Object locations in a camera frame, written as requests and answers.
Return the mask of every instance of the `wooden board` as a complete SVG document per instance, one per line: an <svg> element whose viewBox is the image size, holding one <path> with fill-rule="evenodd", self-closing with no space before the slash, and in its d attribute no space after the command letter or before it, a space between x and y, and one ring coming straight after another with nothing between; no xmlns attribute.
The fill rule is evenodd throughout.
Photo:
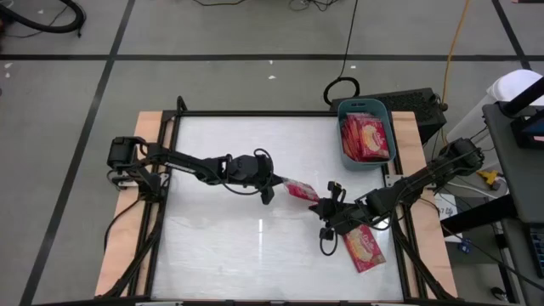
<svg viewBox="0 0 544 306"><path fill-rule="evenodd" d="M411 175L427 165L419 140L414 113L403 111L393 112L393 125L403 173L404 175ZM429 190L423 191L422 198L434 203L433 193ZM456 297L456 285L453 280L450 259L445 248L445 241L436 209L425 201L417 201L411 208L411 214L414 221L414 230L416 231L419 255L422 261L444 289ZM408 271L413 273L413 268L409 268ZM409 281L411 295L416 297L417 290L413 283L415 278L410 277Z"/></svg>
<svg viewBox="0 0 544 306"><path fill-rule="evenodd" d="M140 136L149 142L156 141L161 123L161 115L160 111L140 112L134 135ZM426 166L425 156L419 140L419 132L417 131L416 118L411 112L393 112L393 119L398 153L404 174L412 174ZM136 200L136 197L136 189L120 192L116 215ZM424 192L422 198L434 202L433 194L430 192ZM104 256L96 287L97 295L107 292L133 259L143 209L144 205L138 204L112 227L108 248ZM440 228L436 210L424 201L419 201L414 204L411 212L414 219L417 244L423 262L428 266L429 270L440 284L442 284L444 289L451 295L456 296L457 293L451 272L450 260L445 248L445 241L442 236L442 229ZM411 295L416 297L417 290L413 266L409 258L406 258L406 262ZM145 279L148 264L148 259L142 263L142 268L140 269L141 280ZM139 282L137 288L138 294L143 294L143 284L143 281Z"/></svg>
<svg viewBox="0 0 544 306"><path fill-rule="evenodd" d="M134 136L148 142L157 141L161 126L161 111L142 111L139 113ZM115 216L138 198L138 189L129 188L119 192ZM102 269L95 295L106 293L116 283L134 258L138 241L139 227L144 215L144 203L140 202L119 218L111 227L108 247L102 261Z"/></svg>

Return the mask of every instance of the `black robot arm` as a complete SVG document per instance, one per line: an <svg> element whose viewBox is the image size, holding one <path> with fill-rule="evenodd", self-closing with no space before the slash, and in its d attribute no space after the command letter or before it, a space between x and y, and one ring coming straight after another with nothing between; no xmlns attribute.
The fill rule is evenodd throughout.
<svg viewBox="0 0 544 306"><path fill-rule="evenodd" d="M346 191L340 184L329 182L330 198L321 198L317 205L310 207L326 222L323 229L326 239L331 240L334 232L345 235L361 224L376 225L391 217L399 203L411 205L419 199L425 186L444 186L457 175L469 175L482 167L484 156L469 139L458 139L445 148L427 166L409 177L401 178L393 186L373 190L355 200L343 202Z"/></svg>
<svg viewBox="0 0 544 306"><path fill-rule="evenodd" d="M138 150L144 156L138 159ZM124 179L138 184L144 195L161 197L162 178L150 173L145 166L163 165L193 174L202 183L209 185L238 184L252 186L261 193L263 204L274 197L272 187L281 184L281 177L274 174L274 164L268 152L257 149L254 156L231 155L199 159L157 143L147 143L140 137L116 137L111 141L107 165L112 172L125 174Z"/></svg>

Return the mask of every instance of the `gray floor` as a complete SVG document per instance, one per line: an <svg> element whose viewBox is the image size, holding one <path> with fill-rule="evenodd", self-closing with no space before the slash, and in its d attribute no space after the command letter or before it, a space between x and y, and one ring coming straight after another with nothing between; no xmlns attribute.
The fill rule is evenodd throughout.
<svg viewBox="0 0 544 306"><path fill-rule="evenodd" d="M21 300L60 189L71 183L65 177L91 105L99 106L98 113L81 163L75 160L79 167L74 167L76 177L33 303L93 297L102 235L117 197L105 180L105 158L114 136L133 133L139 111L172 109L179 94L192 110L326 110L321 95L337 77L342 61L269 60L273 54L342 54L354 6L353 1L341 0L321 13L315 7L292 12L287 0L247 0L213 8L190 0L135 0L127 28L117 37L122 38L117 54L270 54L270 59L189 56L136 61L117 56L115 48L109 56L123 13L133 2L80 0L88 15L81 38L73 33L42 34L1 41L0 158L7 174L0 182L5 208L0 215L3 304ZM543 55L544 4L500 4L525 54ZM16 0L12 7L42 23L62 8L55 0ZM361 0L349 53L378 56L350 60L345 75L360 81L363 94L422 87L441 93L445 62L421 55L447 54L461 11L462 1ZM71 18L68 11L59 24ZM8 29L11 35L31 32L18 24ZM74 56L54 60L47 56L51 54ZM380 58L384 54L414 57ZM491 0L472 1L455 54L516 55ZM86 55L99 57L90 60ZM512 57L470 59L477 60L451 64L446 131L498 77L521 68ZM113 63L111 70L107 60ZM543 62L530 66L544 73ZM100 80L105 87L99 86ZM332 95L351 93L352 88L339 85ZM464 271L455 268L456 278ZM494 285L482 273L482 286ZM463 281L457 285L461 294L476 290ZM483 298L477 292L466 295Z"/></svg>

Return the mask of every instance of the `snack package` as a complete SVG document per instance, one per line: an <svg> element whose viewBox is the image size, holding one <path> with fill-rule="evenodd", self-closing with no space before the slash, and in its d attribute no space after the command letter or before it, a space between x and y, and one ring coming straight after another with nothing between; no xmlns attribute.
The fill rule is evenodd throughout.
<svg viewBox="0 0 544 306"><path fill-rule="evenodd" d="M282 179L283 185L286 187L287 191L291 196L296 196L297 198L312 202L318 202L320 200L317 192L315 192L314 188L311 185L305 184L303 182L298 182L290 178Z"/></svg>
<svg viewBox="0 0 544 306"><path fill-rule="evenodd" d="M385 130L379 118L348 113L342 131L344 153L354 161L379 162L389 158Z"/></svg>
<svg viewBox="0 0 544 306"><path fill-rule="evenodd" d="M371 230L366 225L361 225L343 236L343 241L348 248L349 255L354 261L357 272L385 263L380 247L374 240Z"/></svg>

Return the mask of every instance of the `blue bin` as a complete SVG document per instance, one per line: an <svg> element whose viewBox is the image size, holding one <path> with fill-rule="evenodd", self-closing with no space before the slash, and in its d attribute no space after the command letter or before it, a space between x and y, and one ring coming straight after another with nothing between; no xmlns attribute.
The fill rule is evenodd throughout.
<svg viewBox="0 0 544 306"><path fill-rule="evenodd" d="M340 122L346 118L346 115L348 113L368 113L382 120L383 129L385 130L385 138L388 142L389 160L360 162L352 160L343 153L342 129L340 126ZM348 170L372 170L380 167L383 164L391 162L397 155L397 150L394 147L394 137L393 131L391 130L391 122L389 121L388 110L385 108L385 105L383 105L382 102L376 99L347 99L340 103L340 105L338 106L337 129L338 137L340 139L340 156L342 157L342 164Z"/></svg>

